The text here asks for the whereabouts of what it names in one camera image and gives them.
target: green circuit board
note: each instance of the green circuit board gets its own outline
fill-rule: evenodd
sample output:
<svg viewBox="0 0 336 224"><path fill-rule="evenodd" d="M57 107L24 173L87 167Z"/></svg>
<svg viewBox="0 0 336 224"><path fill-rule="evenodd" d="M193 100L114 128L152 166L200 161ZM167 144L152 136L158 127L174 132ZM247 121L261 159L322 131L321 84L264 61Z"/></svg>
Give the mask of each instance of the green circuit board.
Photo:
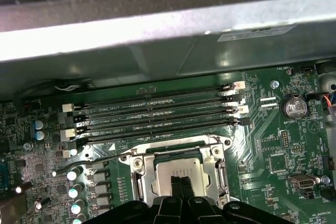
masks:
<svg viewBox="0 0 336 224"><path fill-rule="evenodd" d="M271 86L274 80L279 87ZM230 116L222 112L218 89L237 81L245 82L245 88L237 92L242 97L240 103L249 108L240 116L249 117L250 125L225 125ZM322 187L333 187L332 171L324 169L322 163L322 157L329 155L322 102L306 101L308 114L298 120L280 112L281 102L288 95L305 98L306 94L319 92L314 66L293 65L29 99L23 101L24 116L12 103L3 103L1 140L8 147L0 152L8 165L7 187L11 190L22 180L34 185L26 192L28 213L22 217L22 224L72 223L76 215L71 206L78 199L86 205L82 213L92 218L133 200L129 167L118 161L96 168L83 166L75 181L65 175L52 177L52 171L75 161L116 155L149 141L210 133L233 140L225 153L231 196L274 215L288 216L293 223L333 223L336 206L319 194ZM139 100L151 109L138 109L135 104ZM79 104L85 109L74 110L69 116L62 112L63 104ZM154 121L168 123L154 127L155 123L147 121L149 113ZM34 128L37 120L45 122L45 137L40 141ZM87 131L77 134L88 138L90 144L74 146L72 141L61 139L62 130L80 128L85 121L90 121ZM25 165L18 165L22 160ZM97 169L104 171L109 182L103 197L90 181ZM288 179L289 175L302 173L327 175L331 183L316 186L314 199L306 199ZM84 190L72 199L68 191L78 183ZM36 199L47 196L52 198L48 210L36 211ZM97 204L97 197L107 204Z"/></svg>

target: motherboard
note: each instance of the motherboard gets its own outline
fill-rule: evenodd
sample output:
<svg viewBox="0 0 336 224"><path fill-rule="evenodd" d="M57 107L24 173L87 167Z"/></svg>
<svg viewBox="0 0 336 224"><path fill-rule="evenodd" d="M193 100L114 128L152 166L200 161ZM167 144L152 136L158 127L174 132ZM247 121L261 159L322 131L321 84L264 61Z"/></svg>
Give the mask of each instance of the motherboard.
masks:
<svg viewBox="0 0 336 224"><path fill-rule="evenodd" d="M321 193L334 187L334 166L320 94L315 66L292 65L64 92L21 108L5 102L0 193L24 194L21 224L78 224L130 200L148 202L145 181L141 192L132 182L142 160L126 163L136 146L221 138L227 186L215 201L229 193L296 224L333 223L336 207ZM199 153L188 155L186 165L202 164ZM178 166L167 160L155 163L161 181L158 167Z"/></svg>

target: cpu socket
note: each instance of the cpu socket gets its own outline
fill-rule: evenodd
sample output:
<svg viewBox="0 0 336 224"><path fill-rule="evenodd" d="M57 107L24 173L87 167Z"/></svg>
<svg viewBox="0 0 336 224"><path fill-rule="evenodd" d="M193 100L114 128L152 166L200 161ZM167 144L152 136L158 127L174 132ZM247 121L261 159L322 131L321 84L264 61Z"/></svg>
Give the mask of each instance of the cpu socket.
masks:
<svg viewBox="0 0 336 224"><path fill-rule="evenodd" d="M202 135L140 144L125 151L132 156L119 161L130 166L134 200L154 204L154 199L171 196L171 176L189 177L195 196L204 196L223 207L229 195L224 151L231 139Z"/></svg>

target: white wire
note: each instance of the white wire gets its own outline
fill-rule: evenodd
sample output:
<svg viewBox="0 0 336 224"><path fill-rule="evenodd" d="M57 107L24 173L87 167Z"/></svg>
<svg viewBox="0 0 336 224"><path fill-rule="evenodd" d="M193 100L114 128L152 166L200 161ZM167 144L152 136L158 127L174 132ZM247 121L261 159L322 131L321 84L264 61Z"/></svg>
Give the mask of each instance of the white wire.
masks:
<svg viewBox="0 0 336 224"><path fill-rule="evenodd" d="M80 88L80 87L81 87L80 85L70 85L66 88L60 88L58 86L55 86L56 89L61 90L61 91L67 91L67 92L75 90L75 89Z"/></svg>

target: orange wire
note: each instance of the orange wire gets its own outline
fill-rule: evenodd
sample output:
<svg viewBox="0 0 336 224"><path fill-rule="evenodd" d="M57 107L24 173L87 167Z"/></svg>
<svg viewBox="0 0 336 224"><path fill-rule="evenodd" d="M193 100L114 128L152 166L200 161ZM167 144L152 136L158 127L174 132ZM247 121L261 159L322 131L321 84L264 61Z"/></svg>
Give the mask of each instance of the orange wire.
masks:
<svg viewBox="0 0 336 224"><path fill-rule="evenodd" d="M329 100L329 98L328 98L326 95L324 95L323 97L324 97L325 100L327 101L327 105L328 105L328 107L331 107L331 101Z"/></svg>

